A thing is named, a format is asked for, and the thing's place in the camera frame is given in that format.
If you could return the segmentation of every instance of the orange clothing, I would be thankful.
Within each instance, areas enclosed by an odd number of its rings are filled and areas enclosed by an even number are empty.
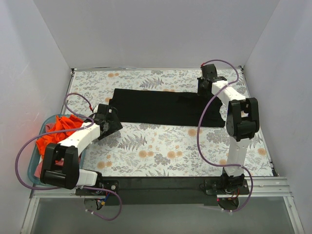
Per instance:
[[[81,120],[80,118],[74,115],[70,115],[69,118],[65,116],[62,116],[61,118],[59,118],[58,116],[56,116],[55,125],[48,132],[80,128],[82,123],[83,123],[83,120]],[[45,148],[49,143],[59,143],[60,141],[65,140],[74,132],[75,131],[70,131],[70,132],[65,132],[65,133],[52,133],[52,134],[45,135],[41,137],[40,139],[38,139],[36,141],[36,144],[37,144],[39,153],[41,155],[41,158],[43,158]]]

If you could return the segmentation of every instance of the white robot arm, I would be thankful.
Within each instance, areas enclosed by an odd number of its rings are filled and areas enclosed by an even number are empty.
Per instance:
[[[99,104],[94,109],[94,124],[88,128],[74,132],[58,144],[47,145],[40,180],[42,183],[73,189],[77,186],[95,186],[99,172],[79,169],[78,157],[81,152],[95,139],[104,137],[120,130],[122,125],[117,117],[117,110],[109,105]],[[90,125],[85,120],[82,127]],[[56,161],[63,160],[63,166]]]
[[[198,94],[211,96],[217,94],[228,82],[218,77],[214,64],[201,67],[202,77],[198,78]],[[247,98],[228,86],[218,95],[223,104],[228,106],[226,129],[230,136],[230,148],[226,164],[244,165],[247,148],[259,131],[258,102]],[[221,181],[223,187],[234,188],[242,185],[244,170],[237,166],[224,167]]]

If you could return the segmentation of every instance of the black garment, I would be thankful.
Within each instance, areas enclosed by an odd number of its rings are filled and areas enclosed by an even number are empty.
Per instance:
[[[197,126],[211,97],[200,97],[196,93],[115,89],[109,104],[118,110],[120,122]],[[220,99],[213,100],[201,126],[224,127],[221,106]]]

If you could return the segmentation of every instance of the white wall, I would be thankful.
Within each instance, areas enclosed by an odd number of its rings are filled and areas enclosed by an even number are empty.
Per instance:
[[[19,184],[14,161],[20,147],[59,113],[70,69],[32,0],[0,1],[0,233],[17,234],[30,190]],[[34,144],[19,168],[26,171]]]
[[[71,68],[244,65],[279,0],[35,0]]]
[[[286,176],[312,233],[312,2],[281,0],[245,71],[277,172]]]

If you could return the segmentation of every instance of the orange flower pattern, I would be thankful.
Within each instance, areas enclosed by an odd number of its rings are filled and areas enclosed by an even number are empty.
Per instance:
[[[200,70],[118,70],[110,72],[76,72],[70,92],[86,96],[93,106],[107,104],[115,88],[166,92],[197,92]],[[228,81],[235,79],[232,70],[219,70]],[[248,96],[243,78],[233,87]],[[68,105],[77,113],[90,115],[83,99],[70,96]],[[226,119],[227,108],[221,115]],[[99,171],[103,176],[219,176],[222,168],[205,163],[198,154],[197,127],[122,123],[123,129],[95,140],[86,149],[83,168]],[[204,156],[224,165],[229,150],[226,129],[201,128],[200,144]],[[268,151],[257,133],[247,150],[245,164],[255,176],[272,176]]]

